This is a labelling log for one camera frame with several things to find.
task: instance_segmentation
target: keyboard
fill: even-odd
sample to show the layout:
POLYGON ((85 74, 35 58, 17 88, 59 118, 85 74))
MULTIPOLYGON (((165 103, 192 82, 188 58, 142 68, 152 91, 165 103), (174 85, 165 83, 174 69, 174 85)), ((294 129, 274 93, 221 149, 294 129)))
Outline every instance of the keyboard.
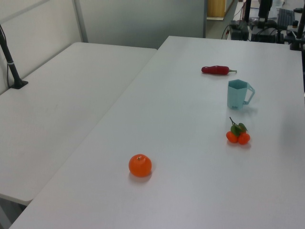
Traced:
POLYGON ((288 25, 292 25, 295 20, 295 12, 292 10, 280 9, 277 18, 277 28, 286 30, 288 25))

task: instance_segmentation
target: orange fruit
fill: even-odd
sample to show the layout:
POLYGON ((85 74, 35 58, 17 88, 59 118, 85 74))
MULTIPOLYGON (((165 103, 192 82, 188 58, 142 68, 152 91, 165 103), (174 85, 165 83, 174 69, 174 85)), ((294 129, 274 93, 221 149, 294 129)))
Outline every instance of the orange fruit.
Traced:
POLYGON ((136 177, 145 177, 150 174, 152 169, 151 160, 143 155, 137 154, 129 161, 129 170, 136 177))
POLYGON ((229 142, 237 143, 238 137, 236 137, 231 131, 227 132, 226 137, 228 138, 229 142))
POLYGON ((248 135, 246 132, 241 132, 238 137, 238 143, 241 145, 245 145, 250 141, 250 135, 248 135))

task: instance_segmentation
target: gray floor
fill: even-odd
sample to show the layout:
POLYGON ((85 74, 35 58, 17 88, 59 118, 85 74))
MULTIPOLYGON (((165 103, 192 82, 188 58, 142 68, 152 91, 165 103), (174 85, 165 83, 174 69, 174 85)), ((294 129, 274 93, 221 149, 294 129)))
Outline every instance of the gray floor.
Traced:
POLYGON ((238 0, 234 0, 232 6, 223 21, 208 20, 206 25, 206 38, 221 39, 225 27, 233 20, 238 0))

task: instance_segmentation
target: red pepper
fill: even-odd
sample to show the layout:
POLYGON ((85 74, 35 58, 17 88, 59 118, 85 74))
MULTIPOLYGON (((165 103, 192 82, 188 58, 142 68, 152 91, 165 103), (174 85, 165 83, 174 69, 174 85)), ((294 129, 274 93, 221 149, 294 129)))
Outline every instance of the red pepper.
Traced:
POLYGON ((201 69, 203 73, 207 74, 216 74, 216 75, 227 75, 230 72, 237 72, 236 70, 230 70, 226 66, 212 66, 212 67, 203 67, 201 69))

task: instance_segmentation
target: partition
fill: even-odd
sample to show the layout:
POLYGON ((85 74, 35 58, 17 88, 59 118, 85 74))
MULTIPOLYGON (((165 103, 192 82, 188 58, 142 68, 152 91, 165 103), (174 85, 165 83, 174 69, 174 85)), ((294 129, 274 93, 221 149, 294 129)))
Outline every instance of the partition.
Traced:
POLYGON ((158 49, 168 36, 204 37, 205 0, 75 0, 84 40, 158 49))
MULTIPOLYGON (((21 79, 81 41, 73 0, 0 0, 0 6, 0 24, 21 79)), ((6 70, 0 49, 0 94, 7 90, 6 70)))

